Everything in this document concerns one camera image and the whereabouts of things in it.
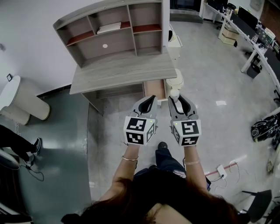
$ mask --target dark pants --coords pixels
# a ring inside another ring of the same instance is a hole
[[[143,170],[140,170],[137,172],[134,177],[137,177],[143,173],[148,172],[151,169],[158,168],[160,170],[170,171],[173,172],[174,170],[178,170],[181,172],[184,172],[186,174],[186,170],[183,168],[183,166],[175,160],[167,148],[161,148],[156,150],[156,163],[157,165],[153,165],[149,168],[145,168]]]
[[[24,161],[29,161],[27,152],[36,152],[36,146],[0,125],[0,147],[10,147]]]

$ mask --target white wall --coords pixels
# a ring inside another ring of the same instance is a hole
[[[60,17],[100,0],[0,0],[0,92],[6,76],[20,75],[38,95],[71,84],[76,63],[53,29]],[[164,43],[169,0],[163,1]]]
[[[250,6],[250,0],[228,0],[229,3],[234,4],[237,8],[239,8],[239,6],[242,6],[243,8],[250,10],[251,13],[256,16],[258,19],[260,18],[262,11],[263,11],[263,4],[264,4],[264,0],[262,0],[262,6],[261,9],[259,11],[254,10],[251,6]],[[204,19],[211,19],[212,20],[212,12],[211,10],[205,8],[204,9],[204,13],[203,13],[203,18]]]

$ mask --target concrete floor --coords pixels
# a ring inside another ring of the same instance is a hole
[[[44,99],[50,117],[35,117],[20,125],[21,136],[34,143],[42,138],[42,149],[32,169],[41,171],[44,182],[33,178],[21,167],[21,192],[27,211],[36,224],[60,224],[68,213],[83,210],[91,203],[88,186],[87,130],[88,102],[81,95],[63,91]],[[0,124],[11,130],[14,122],[0,116]]]
[[[183,44],[178,60],[185,83],[181,93],[197,105],[202,123],[197,149],[203,169],[212,172],[220,164],[227,166],[238,160],[240,178],[237,166],[232,167],[231,172],[227,170],[227,183],[213,183],[211,193],[223,196],[238,209],[248,208],[253,200],[242,190],[272,189],[276,195],[279,182],[266,173],[267,160],[273,154],[271,140],[254,143],[250,135],[251,125],[276,108],[269,74],[262,70],[251,79],[241,73],[246,62],[242,50],[251,49],[242,38],[237,48],[223,44],[217,38],[217,25],[171,24]],[[125,116],[141,98],[141,94],[132,94],[105,99],[102,117],[82,96],[70,96],[65,91],[45,99],[52,106],[47,121],[32,118],[27,127],[21,126],[22,136],[30,142],[37,136],[43,138],[41,158],[36,165],[44,173],[45,181],[38,182],[26,170],[20,171],[24,200],[35,223],[58,223],[64,214],[88,205],[90,193],[92,200],[98,200],[110,187],[126,150]],[[157,119],[159,128],[150,143],[141,148],[136,171],[155,163],[154,152],[163,140],[173,157],[182,162],[183,150],[169,128],[167,102],[158,110]],[[0,123],[14,128],[14,123],[3,117]]]

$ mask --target bracelet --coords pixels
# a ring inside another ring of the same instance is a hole
[[[126,160],[126,161],[137,161],[138,158],[139,158],[139,156],[137,156],[136,159],[127,159],[127,158],[124,158],[124,156],[122,156],[122,158],[123,158],[124,160]]]
[[[198,164],[198,163],[200,163],[200,159],[199,159],[198,161],[195,161],[195,162],[186,162],[186,161],[184,160],[184,164],[185,164],[185,165],[195,165],[195,164]]]

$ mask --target shoe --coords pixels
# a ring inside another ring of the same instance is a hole
[[[31,166],[33,166],[33,164],[34,164],[34,155],[31,155],[30,157],[29,157],[29,161],[27,161],[27,162],[25,162],[24,161],[24,163],[25,163],[25,166],[26,167],[31,167]]]
[[[33,153],[33,155],[37,156],[39,154],[40,149],[41,149],[42,139],[41,138],[37,138],[37,140],[34,143],[34,145],[36,146],[36,152]]]
[[[157,149],[167,149],[167,144],[165,142],[160,142]]]

